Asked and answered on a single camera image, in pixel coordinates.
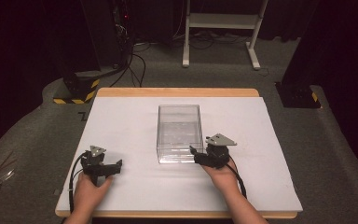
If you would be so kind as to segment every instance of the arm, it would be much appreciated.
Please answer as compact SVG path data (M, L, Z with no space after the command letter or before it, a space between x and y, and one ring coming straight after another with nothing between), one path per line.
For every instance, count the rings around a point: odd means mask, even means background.
M230 159L228 165L236 169L232 159ZM208 166L202 166L202 168L211 177L216 188L223 194L234 223L267 223L248 200L242 196L238 188L237 177L228 167L224 166L218 170Z
M104 195L109 190L113 177L105 179L100 187L92 184L90 176L82 173L76 183L74 196L74 212L65 220L65 224L86 224L91 218L95 207L103 200Z

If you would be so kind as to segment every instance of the clear plastic container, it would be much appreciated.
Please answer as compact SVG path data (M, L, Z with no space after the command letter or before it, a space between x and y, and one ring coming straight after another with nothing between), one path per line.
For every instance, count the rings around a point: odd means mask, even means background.
M158 107L159 163L194 162L190 146L203 152L199 105Z

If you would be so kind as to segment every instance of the white metal frame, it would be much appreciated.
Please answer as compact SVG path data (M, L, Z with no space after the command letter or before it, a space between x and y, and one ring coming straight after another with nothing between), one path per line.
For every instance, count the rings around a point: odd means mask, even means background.
M224 28L224 29L246 29L254 30L251 42L246 42L246 49L252 61L254 70L260 69L260 63L255 55L255 41L263 21L269 0L262 0L260 11L257 15L231 15L231 14L208 14L208 13L190 13L190 0L187 0L186 9L186 33L183 50L183 67L190 66L190 48L189 35L190 27L203 28Z

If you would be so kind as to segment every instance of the white tabletop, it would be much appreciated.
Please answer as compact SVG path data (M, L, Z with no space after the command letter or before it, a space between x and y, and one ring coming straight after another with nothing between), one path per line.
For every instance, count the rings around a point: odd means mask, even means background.
M94 216L229 217L224 199L198 164L158 163L159 105L200 105L203 138L222 133L238 143L228 147L229 153L248 200L264 217L295 217L302 211L263 98L100 95L74 161L97 146L107 150L105 164L123 160L123 166ZM57 203L58 216L69 215L68 185L69 174Z

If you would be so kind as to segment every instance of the gray carpet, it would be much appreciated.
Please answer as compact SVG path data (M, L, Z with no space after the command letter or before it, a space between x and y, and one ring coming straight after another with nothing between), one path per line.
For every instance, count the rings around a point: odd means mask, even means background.
M202 48L208 43L192 41L192 44ZM358 223L358 160L337 125L323 89L312 86L323 105L321 109L284 108L275 90L274 82L282 80L296 44L297 41L282 43L279 39L258 40L255 50L262 66L259 71L250 65L243 42L190 49L188 68L182 67L181 48L152 45L146 49L147 45L140 45L135 51L146 62L144 87L259 90L304 208L294 219L271 219L270 223ZM134 58L131 68L139 77L143 64ZM103 78L99 88L109 86L117 78L118 75ZM86 124L78 112L86 112L87 116L92 103L53 104L52 96L60 83L56 80L47 85L43 91L44 103L0 140L0 163L11 151L9 160L16 160L0 173L15 169L15 175L0 190L0 223L62 221L54 214L58 192ZM115 86L131 87L130 73ZM113 220L112 223L143 223L138 221Z

